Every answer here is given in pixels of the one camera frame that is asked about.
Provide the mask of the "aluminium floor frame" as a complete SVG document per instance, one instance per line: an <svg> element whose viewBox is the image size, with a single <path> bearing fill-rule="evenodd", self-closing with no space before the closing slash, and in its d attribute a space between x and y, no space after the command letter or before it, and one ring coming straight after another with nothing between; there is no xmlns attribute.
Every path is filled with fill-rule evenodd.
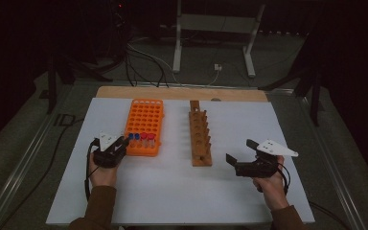
<svg viewBox="0 0 368 230"><path fill-rule="evenodd" d="M10 228L23 221L32 228L43 228L90 100L131 96L273 103L287 144L301 153L295 163L314 204L314 228L368 230L352 189L355 174L366 170L356 145L341 123L316 126L306 98L294 96L289 89L264 92L255 88L130 87L94 82L62 86L51 114L45 112L45 102L31 97L0 132L0 227Z"/></svg>

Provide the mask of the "grey metal stand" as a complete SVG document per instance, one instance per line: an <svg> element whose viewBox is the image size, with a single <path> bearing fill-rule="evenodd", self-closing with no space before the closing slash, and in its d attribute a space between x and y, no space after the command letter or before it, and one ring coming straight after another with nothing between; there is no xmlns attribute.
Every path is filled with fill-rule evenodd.
<svg viewBox="0 0 368 230"><path fill-rule="evenodd" d="M182 12L182 0L176 0L176 34L172 71L179 73L181 68L181 32L223 32L249 34L248 43L242 48L243 59L249 78L256 76L251 52L265 11L265 4L259 4L252 17L223 16L211 14L190 14Z"/></svg>

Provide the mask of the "person's left hand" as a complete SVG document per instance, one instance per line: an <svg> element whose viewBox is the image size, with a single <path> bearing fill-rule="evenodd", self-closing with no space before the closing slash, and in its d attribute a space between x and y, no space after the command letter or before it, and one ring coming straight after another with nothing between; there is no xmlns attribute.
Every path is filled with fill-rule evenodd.
<svg viewBox="0 0 368 230"><path fill-rule="evenodd" d="M115 187L117 182L117 171L117 167L110 169L99 167L94 162L94 154L90 154L88 178L93 187Z"/></svg>

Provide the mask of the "black stand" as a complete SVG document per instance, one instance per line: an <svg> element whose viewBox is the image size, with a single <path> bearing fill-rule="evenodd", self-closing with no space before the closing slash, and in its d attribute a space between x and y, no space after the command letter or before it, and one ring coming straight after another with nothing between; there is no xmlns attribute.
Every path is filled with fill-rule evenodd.
<svg viewBox="0 0 368 230"><path fill-rule="evenodd" d="M87 76L97 81L111 82L111 79L105 78L93 69L88 68L86 65L77 61L73 57L70 57L64 53L51 53L47 57L47 74L48 74L48 89L46 90L44 97L48 100L47 113L51 114L58 102L57 93L57 73L59 70L58 64L60 62L70 64L76 69L82 71Z"/></svg>
<svg viewBox="0 0 368 230"><path fill-rule="evenodd" d="M315 32L309 33L298 52L287 75L268 85L260 86L263 91L272 91L287 82L298 79L293 93L296 97L310 96L310 119L318 127L319 96L321 87L320 51L323 41Z"/></svg>

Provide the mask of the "person's right hand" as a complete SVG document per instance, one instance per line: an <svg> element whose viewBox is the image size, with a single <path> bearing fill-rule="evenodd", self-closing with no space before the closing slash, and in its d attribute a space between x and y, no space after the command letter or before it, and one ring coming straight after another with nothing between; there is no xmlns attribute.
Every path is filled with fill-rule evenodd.
<svg viewBox="0 0 368 230"><path fill-rule="evenodd" d="M284 191L284 178L281 175L284 157L278 156L278 171L268 178L253 177L252 181L258 191L264 194L264 201L270 211L277 211L289 206Z"/></svg>

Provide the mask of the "orange plastic tube rack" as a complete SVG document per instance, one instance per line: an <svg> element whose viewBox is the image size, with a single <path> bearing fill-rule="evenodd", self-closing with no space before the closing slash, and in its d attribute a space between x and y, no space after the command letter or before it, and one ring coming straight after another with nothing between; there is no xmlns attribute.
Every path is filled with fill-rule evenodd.
<svg viewBox="0 0 368 230"><path fill-rule="evenodd" d="M125 137L128 134L145 132L155 134L155 148L143 148L140 138L140 145L136 147L128 146L127 154L130 156L154 157L158 154L161 145L161 130L164 119L164 103L162 100L134 99L131 102L130 110L126 119Z"/></svg>

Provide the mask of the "wooden test tube rack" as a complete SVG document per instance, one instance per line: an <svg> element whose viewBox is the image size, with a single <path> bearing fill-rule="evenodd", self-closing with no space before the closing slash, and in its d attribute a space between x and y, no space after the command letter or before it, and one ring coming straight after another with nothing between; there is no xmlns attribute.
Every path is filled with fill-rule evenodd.
<svg viewBox="0 0 368 230"><path fill-rule="evenodd" d="M189 112L192 164L194 167L212 165L211 143L205 110L201 110L199 101L190 101Z"/></svg>

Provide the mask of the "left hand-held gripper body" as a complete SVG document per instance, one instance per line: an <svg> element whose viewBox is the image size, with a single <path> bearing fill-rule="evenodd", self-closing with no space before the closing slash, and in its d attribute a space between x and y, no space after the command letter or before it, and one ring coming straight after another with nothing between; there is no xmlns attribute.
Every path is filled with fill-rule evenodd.
<svg viewBox="0 0 368 230"><path fill-rule="evenodd" d="M120 136L101 131L90 144L90 154L94 154L94 162L102 168L114 168L123 158L123 144L116 144Z"/></svg>

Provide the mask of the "dark equipment with red light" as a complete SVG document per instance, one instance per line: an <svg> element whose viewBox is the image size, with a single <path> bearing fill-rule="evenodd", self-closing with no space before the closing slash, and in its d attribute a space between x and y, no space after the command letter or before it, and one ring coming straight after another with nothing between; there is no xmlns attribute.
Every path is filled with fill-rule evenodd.
<svg viewBox="0 0 368 230"><path fill-rule="evenodd" d="M130 37L129 9L127 0L109 0L110 8L110 41L108 53L116 59L126 55Z"/></svg>

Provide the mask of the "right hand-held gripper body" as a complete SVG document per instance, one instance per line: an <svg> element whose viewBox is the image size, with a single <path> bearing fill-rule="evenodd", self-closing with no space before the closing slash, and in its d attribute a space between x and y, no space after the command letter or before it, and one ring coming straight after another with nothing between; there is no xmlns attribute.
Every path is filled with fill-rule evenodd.
<svg viewBox="0 0 368 230"><path fill-rule="evenodd" d="M273 140L258 143L256 160L253 162L237 162L236 176L268 178L278 171L278 156L297 157L299 153L284 147Z"/></svg>

